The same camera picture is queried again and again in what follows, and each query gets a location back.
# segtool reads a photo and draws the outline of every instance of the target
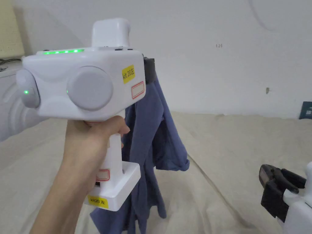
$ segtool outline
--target beige cloth surface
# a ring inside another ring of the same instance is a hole
[[[190,155],[186,172],[155,170],[167,218],[148,234],[280,233],[261,207],[263,163],[304,175],[312,121],[173,113]],[[66,121],[50,119],[0,143],[0,233],[28,233],[59,168]],[[98,233],[84,205],[76,233]]]

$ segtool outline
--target white plastic device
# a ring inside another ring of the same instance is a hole
[[[283,234],[312,233],[312,162],[306,168],[307,181],[304,194],[298,195],[285,190],[283,201],[289,206],[286,220],[279,223]]]
[[[145,96],[142,53],[129,45],[130,24],[121,18],[95,22],[92,46],[39,51],[22,60],[17,72],[25,106],[39,116],[90,123],[114,115]],[[139,181],[140,166],[121,159],[120,135],[110,137],[97,184],[85,203],[117,211]]]

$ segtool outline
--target yellow sticker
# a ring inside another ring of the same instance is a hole
[[[133,80],[135,78],[134,65],[131,65],[123,69],[122,77],[124,79],[124,84],[128,83],[130,80]]]
[[[108,209],[108,202],[105,198],[88,195],[88,200],[90,205]]]

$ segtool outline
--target blue cloth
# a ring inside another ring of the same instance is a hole
[[[101,234],[135,234],[135,220],[146,233],[149,210],[157,206],[161,218],[166,209],[154,174],[161,170],[186,171],[186,149],[179,138],[158,80],[146,86],[145,97],[126,109],[131,131],[124,136],[123,161],[138,163],[141,178],[117,212],[95,209],[90,215]]]

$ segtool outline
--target white square base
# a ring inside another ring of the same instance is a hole
[[[85,198],[85,204],[99,208],[117,211],[129,196],[141,178],[140,165],[122,161],[123,176],[113,189],[101,190],[95,187]]]

